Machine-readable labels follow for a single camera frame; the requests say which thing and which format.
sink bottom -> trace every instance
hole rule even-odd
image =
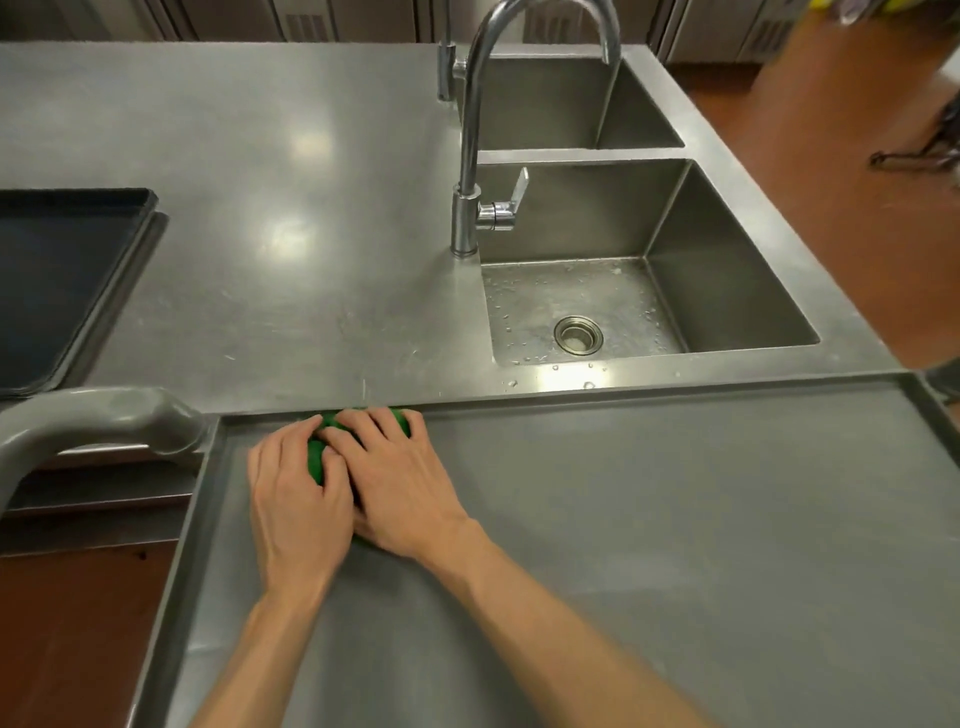
[[[636,256],[485,263],[493,355],[501,365],[549,364],[685,351]],[[583,316],[603,333],[587,356],[564,351],[554,327]]]

person's left hand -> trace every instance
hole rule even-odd
[[[250,516],[267,594],[319,606],[353,536],[347,463],[324,449],[324,486],[307,470],[307,441],[323,418],[287,425],[250,450]]]

floor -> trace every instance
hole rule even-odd
[[[731,69],[676,72],[910,367],[960,354],[960,191],[866,161],[924,139],[955,92],[936,74],[954,45],[924,13],[850,28],[814,13],[752,87]],[[0,559],[5,727],[124,724],[172,556],[160,545]]]

faucet handle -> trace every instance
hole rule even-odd
[[[514,194],[509,203],[493,203],[481,205],[477,209],[477,229],[484,231],[511,231],[516,225],[516,212],[523,202],[523,195],[530,184],[530,172],[526,167],[520,170],[516,178]]]

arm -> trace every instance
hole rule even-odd
[[[250,451],[251,526],[264,592],[191,728],[279,726],[313,623],[353,535],[347,466],[324,450],[324,487],[306,469],[321,418],[287,425]]]
[[[324,437],[347,460],[365,513],[354,529],[416,559],[476,619],[543,720],[557,728],[704,728],[709,723],[649,667],[602,637],[500,550],[471,520],[430,445],[389,410],[345,411]]]

